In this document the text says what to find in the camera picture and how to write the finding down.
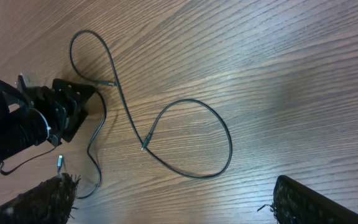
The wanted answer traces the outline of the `black USB-C cable short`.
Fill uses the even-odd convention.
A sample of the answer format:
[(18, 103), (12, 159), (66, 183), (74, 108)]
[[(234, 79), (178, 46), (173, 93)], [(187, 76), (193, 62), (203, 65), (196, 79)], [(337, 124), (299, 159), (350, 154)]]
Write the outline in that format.
[(98, 181), (94, 187), (94, 189), (84, 195), (84, 196), (78, 196), (77, 199), (79, 200), (83, 200), (83, 199), (86, 199), (86, 198), (89, 198), (90, 196), (92, 196), (100, 187), (101, 185), (101, 182), (102, 182), (102, 172), (101, 172), (101, 169), (100, 169), (100, 166), (99, 164), (96, 162), (95, 158), (91, 155), (90, 153), (90, 148), (94, 142), (94, 140), (96, 139), (97, 135), (99, 134), (100, 130), (102, 129), (105, 121), (106, 121), (106, 118), (107, 118), (107, 106), (106, 106), (106, 102), (105, 102), (105, 99), (104, 97), (102, 96), (102, 94), (96, 90), (96, 94), (99, 96), (100, 100), (101, 100), (101, 103), (102, 103), (102, 106), (103, 106), (103, 118), (99, 124), (99, 126), (97, 127), (97, 129), (95, 130), (94, 134), (92, 135), (91, 139), (89, 140), (89, 144), (88, 144), (88, 147), (86, 148), (86, 153), (88, 155), (88, 157), (91, 159), (92, 163), (94, 164), (95, 168), (96, 168), (96, 171), (98, 173)]

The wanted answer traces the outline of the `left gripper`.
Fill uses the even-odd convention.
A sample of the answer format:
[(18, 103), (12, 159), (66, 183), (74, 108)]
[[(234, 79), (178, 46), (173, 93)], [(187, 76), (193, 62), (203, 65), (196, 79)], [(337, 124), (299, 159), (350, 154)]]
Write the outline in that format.
[(59, 146), (62, 139), (70, 142), (88, 115), (86, 102), (96, 92), (92, 85), (54, 79), (50, 89), (46, 86), (29, 87), (26, 94), (32, 107), (46, 119), (49, 129), (47, 141)]

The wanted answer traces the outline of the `black USB-C cable long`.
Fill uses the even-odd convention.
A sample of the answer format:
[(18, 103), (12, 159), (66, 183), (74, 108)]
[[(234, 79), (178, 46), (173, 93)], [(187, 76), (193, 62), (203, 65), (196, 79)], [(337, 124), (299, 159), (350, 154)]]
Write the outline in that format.
[[(110, 63), (110, 66), (111, 66), (111, 69), (112, 69), (112, 74), (113, 74), (113, 77), (114, 77), (114, 81), (113, 82), (110, 82), (110, 81), (107, 81), (107, 80), (96, 80), (96, 79), (91, 79), (91, 78), (88, 78), (86, 76), (84, 76), (83, 74), (80, 73), (80, 71), (77, 69), (75, 63), (74, 63), (74, 60), (73, 60), (73, 45), (74, 45), (74, 42), (75, 40), (83, 35), (83, 34), (90, 34), (90, 35), (93, 35), (95, 38), (97, 38), (97, 40), (101, 43), (101, 45), (103, 46), (103, 48), (105, 49), (105, 52), (107, 53), (107, 56), (108, 56), (108, 59), (109, 59), (109, 63)], [(92, 30), (80, 30), (78, 32), (76, 32), (73, 37), (70, 39), (70, 43), (69, 43), (69, 60), (70, 60), (70, 64), (72, 66), (72, 68), (74, 69), (74, 71), (76, 72), (76, 74), (89, 81), (89, 82), (92, 82), (92, 83), (95, 83), (97, 85), (104, 85), (104, 86), (115, 86), (117, 88), (117, 91), (119, 93), (119, 97), (120, 97), (120, 101), (123, 105), (123, 108), (124, 108), (124, 111), (127, 115), (127, 118), (130, 122), (130, 125), (132, 127), (132, 130), (136, 136), (136, 138), (139, 140), (139, 142), (141, 143), (142, 145), (142, 150), (143, 151), (146, 151), (151, 157), (153, 157), (157, 162), (159, 162), (161, 165), (163, 165), (164, 167), (166, 167), (168, 170), (182, 176), (182, 177), (186, 177), (186, 178), (189, 178), (189, 179), (213, 179), (213, 178), (216, 178), (216, 177), (219, 177), (220, 175), (222, 175), (223, 173), (225, 173), (225, 171), (228, 169), (230, 163), (231, 163), (231, 160), (232, 160), (232, 155), (233, 155), (233, 143), (232, 143), (232, 137), (231, 137), (231, 134), (229, 132), (229, 129), (227, 127), (227, 124), (224, 122), (224, 120), (222, 119), (222, 117), (214, 110), (212, 109), (212, 107), (208, 106), (206, 103), (203, 103), (202, 101), (199, 101), (199, 100), (194, 100), (194, 99), (182, 99), (182, 100), (177, 100), (177, 101), (174, 101), (173, 103), (170, 103), (169, 105), (167, 105), (166, 107), (164, 107), (164, 109), (158, 114), (158, 116), (156, 117), (148, 135), (145, 137), (145, 139), (141, 139), (137, 129), (136, 129), (136, 126), (133, 122), (133, 119), (132, 119), (132, 116), (129, 112), (129, 109), (127, 107), (127, 103), (126, 103), (126, 99), (125, 99), (125, 96), (124, 96), (124, 93), (122, 91), (122, 87), (121, 87), (121, 84), (120, 84), (120, 81), (119, 81), (119, 78), (118, 78), (118, 75), (117, 75), (117, 71), (116, 71), (116, 68), (115, 68), (115, 64), (114, 64), (114, 60), (113, 60), (113, 57), (112, 57), (112, 54), (109, 50), (109, 47), (107, 46), (107, 44), (105, 43), (105, 41), (102, 39), (102, 37), (100, 35), (98, 35), (96, 32), (92, 31)], [(159, 122), (159, 120), (162, 118), (162, 116), (164, 115), (164, 113), (170, 109), (172, 106), (175, 106), (177, 104), (180, 104), (180, 103), (195, 103), (197, 105), (200, 105), (204, 108), (206, 108), (209, 112), (211, 112), (215, 117), (216, 119), (219, 121), (219, 123), (221, 124), (221, 126), (223, 127), (223, 130), (226, 134), (226, 137), (227, 137), (227, 141), (228, 141), (228, 146), (229, 146), (229, 149), (228, 149), (228, 158), (227, 158), (227, 161), (224, 165), (224, 167), (217, 173), (214, 173), (214, 174), (207, 174), (207, 175), (194, 175), (194, 174), (188, 174), (188, 173), (184, 173), (182, 171), (179, 171), (178, 169), (175, 169), (174, 167), (170, 166), (169, 164), (167, 164), (166, 162), (164, 162), (163, 160), (161, 160), (159, 157), (157, 157), (147, 146), (149, 145), (151, 139), (152, 139), (152, 136), (153, 136), (153, 133), (157, 127), (157, 124)]]

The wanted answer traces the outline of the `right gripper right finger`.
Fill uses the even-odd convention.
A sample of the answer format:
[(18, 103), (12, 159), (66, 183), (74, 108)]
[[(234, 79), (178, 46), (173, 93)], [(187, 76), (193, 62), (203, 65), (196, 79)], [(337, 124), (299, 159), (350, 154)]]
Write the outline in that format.
[(357, 213), (286, 175), (277, 178), (272, 211), (279, 223), (358, 224)]

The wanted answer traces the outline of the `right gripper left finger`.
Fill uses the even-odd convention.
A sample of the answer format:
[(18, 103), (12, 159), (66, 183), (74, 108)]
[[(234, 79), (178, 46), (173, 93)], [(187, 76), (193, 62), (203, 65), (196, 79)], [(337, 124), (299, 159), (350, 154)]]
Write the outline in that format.
[(61, 173), (0, 205), (0, 224), (66, 223), (80, 178)]

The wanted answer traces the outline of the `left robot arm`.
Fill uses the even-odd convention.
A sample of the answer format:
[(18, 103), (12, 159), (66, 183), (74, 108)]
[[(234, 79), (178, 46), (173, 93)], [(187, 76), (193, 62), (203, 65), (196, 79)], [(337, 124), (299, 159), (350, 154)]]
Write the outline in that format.
[(48, 141), (70, 142), (88, 113), (91, 85), (54, 79), (52, 87), (27, 86), (19, 75), (16, 86), (0, 80), (0, 164), (15, 154)]

